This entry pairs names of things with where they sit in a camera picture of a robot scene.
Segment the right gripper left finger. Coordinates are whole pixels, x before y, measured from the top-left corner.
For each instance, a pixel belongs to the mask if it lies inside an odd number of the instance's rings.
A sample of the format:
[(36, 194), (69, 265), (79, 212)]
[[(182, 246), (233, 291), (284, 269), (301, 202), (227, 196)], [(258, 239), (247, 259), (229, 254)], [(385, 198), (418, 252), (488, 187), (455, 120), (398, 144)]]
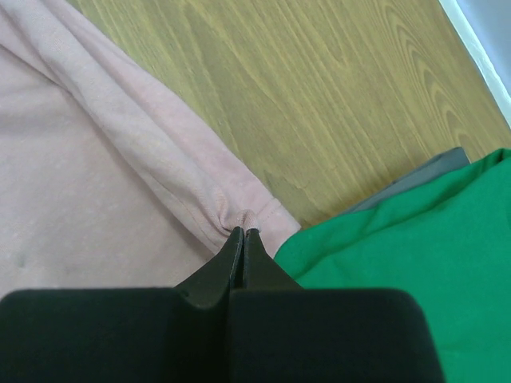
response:
[(174, 288), (14, 291), (1, 300), (1, 380), (168, 381), (192, 311)]

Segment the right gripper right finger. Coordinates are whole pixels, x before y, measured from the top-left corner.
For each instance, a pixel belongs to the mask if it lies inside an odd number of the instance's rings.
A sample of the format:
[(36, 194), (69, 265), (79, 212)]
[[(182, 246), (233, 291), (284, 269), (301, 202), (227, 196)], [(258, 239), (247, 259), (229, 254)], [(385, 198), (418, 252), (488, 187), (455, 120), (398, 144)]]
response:
[(229, 298), (232, 382), (441, 382), (421, 307), (402, 290), (300, 287), (256, 230)]

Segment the dusty pink printed t-shirt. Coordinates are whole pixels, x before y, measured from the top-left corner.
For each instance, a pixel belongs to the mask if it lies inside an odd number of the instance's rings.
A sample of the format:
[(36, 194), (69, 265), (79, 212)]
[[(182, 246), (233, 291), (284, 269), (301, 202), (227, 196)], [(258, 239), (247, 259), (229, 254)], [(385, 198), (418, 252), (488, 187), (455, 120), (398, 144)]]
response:
[(69, 3), (2, 2), (2, 294), (174, 286), (235, 227), (273, 255), (299, 224)]

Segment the green folded t-shirt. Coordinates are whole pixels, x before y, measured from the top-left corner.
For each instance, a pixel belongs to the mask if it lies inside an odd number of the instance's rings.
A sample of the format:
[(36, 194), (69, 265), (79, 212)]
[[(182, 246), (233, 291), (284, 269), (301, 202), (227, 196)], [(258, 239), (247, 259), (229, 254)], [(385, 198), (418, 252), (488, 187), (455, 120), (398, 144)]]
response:
[(306, 288), (390, 287), (423, 308), (450, 382), (510, 379), (510, 152), (289, 238)]

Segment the grey folded t-shirt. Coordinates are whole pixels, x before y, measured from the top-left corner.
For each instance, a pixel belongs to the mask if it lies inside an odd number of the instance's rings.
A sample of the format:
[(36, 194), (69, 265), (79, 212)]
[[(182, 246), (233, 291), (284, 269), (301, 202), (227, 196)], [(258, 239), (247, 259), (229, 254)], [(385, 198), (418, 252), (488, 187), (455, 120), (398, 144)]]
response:
[(452, 148), (432, 157), (424, 164), (396, 179), (382, 190), (358, 202), (352, 207), (347, 208), (345, 211), (341, 212), (340, 215), (352, 214), (358, 211), (371, 209), (394, 195), (398, 195), (403, 192), (407, 192), (410, 189), (422, 186), (423, 184), (427, 184), (446, 173), (464, 168), (469, 164), (470, 161), (464, 148)]

